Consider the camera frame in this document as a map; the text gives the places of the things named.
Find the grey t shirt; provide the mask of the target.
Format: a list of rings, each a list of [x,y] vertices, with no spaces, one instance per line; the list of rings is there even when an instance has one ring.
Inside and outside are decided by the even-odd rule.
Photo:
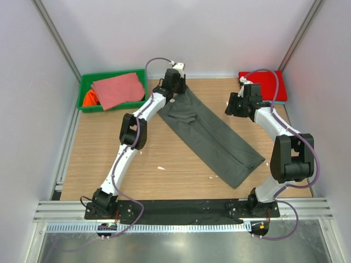
[[[168,102],[158,114],[232,188],[239,187],[265,161],[190,89]]]

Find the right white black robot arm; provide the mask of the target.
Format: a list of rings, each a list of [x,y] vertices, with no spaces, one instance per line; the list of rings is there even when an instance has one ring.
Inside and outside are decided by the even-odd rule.
[[[252,216],[268,216],[281,192],[314,174],[314,138],[293,129],[271,103],[263,101],[259,84],[243,84],[238,93],[231,93],[225,114],[250,118],[274,142],[270,175],[251,191],[245,204]]]

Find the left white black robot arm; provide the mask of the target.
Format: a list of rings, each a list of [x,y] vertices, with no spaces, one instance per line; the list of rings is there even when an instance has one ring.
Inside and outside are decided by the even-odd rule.
[[[117,214],[122,181],[133,158],[146,144],[148,122],[173,99],[174,94],[183,94],[185,90],[184,64],[176,63],[166,70],[146,103],[134,113],[123,116],[116,159],[104,182],[85,205],[85,219],[111,219]]]

